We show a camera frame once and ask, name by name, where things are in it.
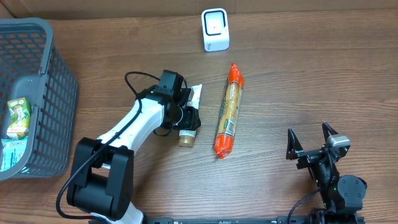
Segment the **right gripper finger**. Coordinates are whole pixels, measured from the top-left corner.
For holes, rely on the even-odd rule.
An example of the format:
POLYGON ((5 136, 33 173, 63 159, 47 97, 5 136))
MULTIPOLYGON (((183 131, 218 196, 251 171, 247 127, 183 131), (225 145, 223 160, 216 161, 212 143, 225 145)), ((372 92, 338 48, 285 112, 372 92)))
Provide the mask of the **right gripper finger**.
POLYGON ((286 159, 287 160, 298 159, 301 153, 303 153, 303 148, 299 140, 297 139, 293 129, 289 128, 286 159))
POLYGON ((338 134, 326 121, 322 123, 322 131, 326 142, 330 141, 332 136, 338 134))

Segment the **white cosmetic tube gold cap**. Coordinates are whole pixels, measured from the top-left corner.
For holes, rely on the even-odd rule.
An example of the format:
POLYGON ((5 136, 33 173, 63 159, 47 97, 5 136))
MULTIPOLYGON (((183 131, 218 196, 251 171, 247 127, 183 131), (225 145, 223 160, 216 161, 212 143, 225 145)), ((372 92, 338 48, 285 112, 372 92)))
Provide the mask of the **white cosmetic tube gold cap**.
MULTIPOLYGON (((192 86, 192 97, 189 98, 187 106, 199 109, 202 84, 192 86)), ((195 142, 196 131, 180 130, 179 131, 179 146, 193 147, 195 142)))

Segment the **orange biscuit roll package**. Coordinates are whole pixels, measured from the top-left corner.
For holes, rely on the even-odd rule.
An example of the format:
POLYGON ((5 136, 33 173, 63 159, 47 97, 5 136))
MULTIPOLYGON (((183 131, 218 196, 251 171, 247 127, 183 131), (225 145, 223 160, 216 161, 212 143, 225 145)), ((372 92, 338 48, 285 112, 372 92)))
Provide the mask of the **orange biscuit roll package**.
POLYGON ((219 159, 224 159, 233 150, 243 88, 243 74, 238 66, 232 63, 224 88, 224 97, 221 102, 220 117, 214 140, 215 154, 219 159))

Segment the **green juice carton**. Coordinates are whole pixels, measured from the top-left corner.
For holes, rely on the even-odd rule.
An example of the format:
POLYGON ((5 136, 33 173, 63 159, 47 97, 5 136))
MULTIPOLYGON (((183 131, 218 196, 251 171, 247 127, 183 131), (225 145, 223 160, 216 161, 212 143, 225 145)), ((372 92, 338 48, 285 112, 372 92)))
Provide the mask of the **green juice carton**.
POLYGON ((31 118, 30 103, 27 98, 17 98, 7 102, 11 120, 7 128, 9 139, 24 139, 29 135, 31 118))

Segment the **teal wet wipes pack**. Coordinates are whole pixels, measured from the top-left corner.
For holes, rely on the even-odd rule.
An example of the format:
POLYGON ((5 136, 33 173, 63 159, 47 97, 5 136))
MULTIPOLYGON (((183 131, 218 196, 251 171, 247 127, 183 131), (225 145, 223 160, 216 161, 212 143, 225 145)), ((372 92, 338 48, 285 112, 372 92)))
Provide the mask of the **teal wet wipes pack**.
POLYGON ((28 137, 23 139, 2 139, 1 172, 14 167, 25 153, 28 137))

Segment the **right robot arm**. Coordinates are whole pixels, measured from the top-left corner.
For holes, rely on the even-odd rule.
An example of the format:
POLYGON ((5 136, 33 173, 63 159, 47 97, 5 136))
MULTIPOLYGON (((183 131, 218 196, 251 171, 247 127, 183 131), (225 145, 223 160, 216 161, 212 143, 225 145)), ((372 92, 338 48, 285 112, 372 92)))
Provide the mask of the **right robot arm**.
POLYGON ((304 151, 293 129, 288 129, 287 160, 296 160, 298 169, 307 169, 317 189, 300 199, 289 211, 287 223, 364 223, 357 216, 363 209, 367 183, 355 175, 341 176, 336 163, 347 154, 351 142, 328 123, 322 124, 325 143, 320 149, 304 151), (320 194, 323 208, 314 208, 306 217, 295 217, 295 209, 320 194))

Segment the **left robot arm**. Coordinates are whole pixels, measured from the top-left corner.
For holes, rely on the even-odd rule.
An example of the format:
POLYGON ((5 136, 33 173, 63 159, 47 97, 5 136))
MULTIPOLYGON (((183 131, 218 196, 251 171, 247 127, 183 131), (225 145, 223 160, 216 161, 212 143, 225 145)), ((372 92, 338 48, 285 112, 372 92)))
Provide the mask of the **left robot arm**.
POLYGON ((98 223, 145 223, 132 203, 134 156, 157 128, 193 136, 200 127, 202 86, 168 88, 154 85, 137 95, 125 117, 97 139, 76 145, 71 176, 63 188, 67 203, 98 223))

